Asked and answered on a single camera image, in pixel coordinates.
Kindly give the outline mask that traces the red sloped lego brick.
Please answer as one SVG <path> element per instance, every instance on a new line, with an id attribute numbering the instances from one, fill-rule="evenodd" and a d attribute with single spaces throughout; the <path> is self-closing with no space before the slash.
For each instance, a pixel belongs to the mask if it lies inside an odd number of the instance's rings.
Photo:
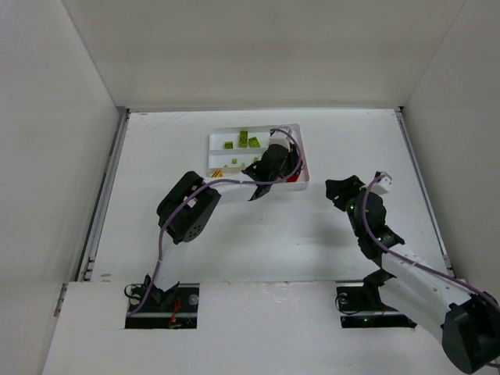
<path id="1" fill-rule="evenodd" d="M 293 176 L 289 177 L 289 178 L 287 179 L 287 182 L 288 182 L 288 183 L 294 183 L 294 182 L 296 182 L 296 181 L 299 179 L 299 177 L 300 177 L 300 176 L 299 176 L 298 174 L 295 174 L 295 175 L 293 175 Z"/>

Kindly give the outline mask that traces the green sloped lego brick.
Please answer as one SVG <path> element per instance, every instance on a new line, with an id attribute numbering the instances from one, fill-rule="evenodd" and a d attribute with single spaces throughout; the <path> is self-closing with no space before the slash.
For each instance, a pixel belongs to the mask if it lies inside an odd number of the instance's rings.
<path id="1" fill-rule="evenodd" d="M 257 137 L 250 137 L 248 139 L 248 146 L 250 148 L 260 148 L 261 144 L 260 144 L 259 139 Z"/>

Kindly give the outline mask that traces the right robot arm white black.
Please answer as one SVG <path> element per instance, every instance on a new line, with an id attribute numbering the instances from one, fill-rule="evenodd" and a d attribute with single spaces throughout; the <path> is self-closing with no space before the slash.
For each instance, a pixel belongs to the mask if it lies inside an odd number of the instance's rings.
<path id="1" fill-rule="evenodd" d="M 377 265 L 363 280 L 368 303 L 386 305 L 431 334 L 449 361 L 473 374 L 499 360 L 499 304 L 465 281 L 428 266 L 387 224 L 382 195 L 392 179 L 376 173 L 326 180 L 326 197 L 346 213 L 359 249 Z"/>

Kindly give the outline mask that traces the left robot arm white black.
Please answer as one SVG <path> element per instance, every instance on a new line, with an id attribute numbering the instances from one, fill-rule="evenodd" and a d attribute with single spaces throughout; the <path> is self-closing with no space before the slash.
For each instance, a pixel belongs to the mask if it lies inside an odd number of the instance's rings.
<path id="1" fill-rule="evenodd" d="M 155 279 L 159 275 L 165 258 L 163 237 L 168 234 L 174 245 L 196 239 L 205 229 L 218 205 L 233 202 L 254 202 L 271 192 L 276 185 L 286 184 L 302 170 L 302 153 L 294 142 L 271 144 L 260 160 L 245 168 L 234 178 L 205 180 L 194 171 L 189 171 L 174 185 L 159 203 L 158 257 L 145 283 L 141 302 L 146 302 L 152 293 Z"/>

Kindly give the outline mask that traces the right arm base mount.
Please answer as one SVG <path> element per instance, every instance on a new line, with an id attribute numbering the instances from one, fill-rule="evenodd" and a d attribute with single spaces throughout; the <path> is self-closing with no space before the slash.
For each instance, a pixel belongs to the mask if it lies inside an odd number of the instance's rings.
<path id="1" fill-rule="evenodd" d="M 378 270 L 362 283 L 340 283 L 336 287 L 334 303 L 343 329 L 416 328 L 410 318 L 381 301 L 379 287 L 390 278 L 389 273 Z"/>

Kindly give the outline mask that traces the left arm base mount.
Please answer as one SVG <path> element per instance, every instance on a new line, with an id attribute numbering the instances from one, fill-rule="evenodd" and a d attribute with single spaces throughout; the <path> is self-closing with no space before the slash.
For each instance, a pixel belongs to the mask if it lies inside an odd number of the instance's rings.
<path id="1" fill-rule="evenodd" d="M 193 330 L 198 325 L 200 285 L 177 283 L 163 290 L 149 275 L 124 288 L 128 298 L 125 328 L 131 330 Z"/>

